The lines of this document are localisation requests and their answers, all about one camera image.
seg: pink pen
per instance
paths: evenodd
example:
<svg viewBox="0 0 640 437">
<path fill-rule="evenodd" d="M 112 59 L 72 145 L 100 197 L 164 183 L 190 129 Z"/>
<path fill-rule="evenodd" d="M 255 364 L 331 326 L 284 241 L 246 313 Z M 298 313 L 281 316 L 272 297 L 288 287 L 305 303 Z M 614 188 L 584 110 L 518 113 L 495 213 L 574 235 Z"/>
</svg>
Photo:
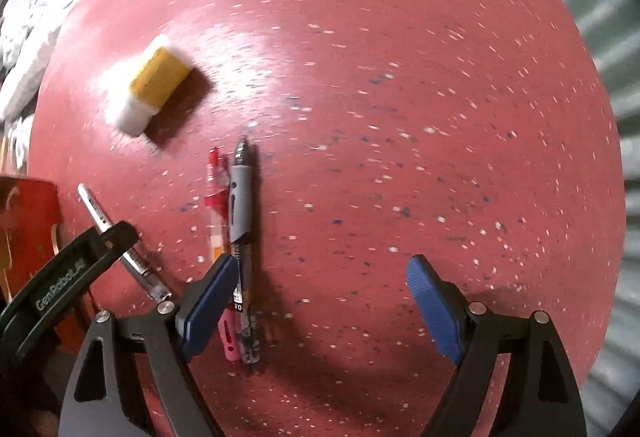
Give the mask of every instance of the pink pen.
<svg viewBox="0 0 640 437">
<path fill-rule="evenodd" d="M 226 159 L 220 155 L 217 147 L 209 151 L 207 163 L 207 195 L 205 205 L 209 209 L 209 248 L 211 261 L 215 262 L 222 253 L 229 253 L 228 232 L 228 200 L 229 173 Z M 233 306 L 228 306 L 218 321 L 218 332 L 225 350 L 225 357 L 232 363 L 242 359 L 240 344 L 236 335 L 236 312 Z"/>
</svg>

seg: screw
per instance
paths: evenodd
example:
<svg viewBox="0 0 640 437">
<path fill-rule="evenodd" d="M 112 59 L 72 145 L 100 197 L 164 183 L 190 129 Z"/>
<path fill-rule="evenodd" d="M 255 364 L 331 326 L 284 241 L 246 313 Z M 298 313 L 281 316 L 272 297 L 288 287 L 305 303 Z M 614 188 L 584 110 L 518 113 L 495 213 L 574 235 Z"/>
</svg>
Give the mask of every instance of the screw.
<svg viewBox="0 0 640 437">
<path fill-rule="evenodd" d="M 175 304 L 173 302 L 164 301 L 158 305 L 158 312 L 161 314 L 169 314 L 174 310 L 174 308 Z"/>
<path fill-rule="evenodd" d="M 535 321 L 537 321 L 538 323 L 542 323 L 543 325 L 545 323 L 549 322 L 549 315 L 545 312 L 545 311 L 536 311 L 536 313 L 533 315 L 533 319 L 535 319 Z"/>
<path fill-rule="evenodd" d="M 109 318 L 111 318 L 111 313 L 109 311 L 100 311 L 95 315 L 95 320 L 98 323 L 104 323 Z"/>
<path fill-rule="evenodd" d="M 473 314 L 484 314 L 486 312 L 486 305 L 482 302 L 471 302 L 469 303 L 469 310 L 473 312 Z"/>
</svg>

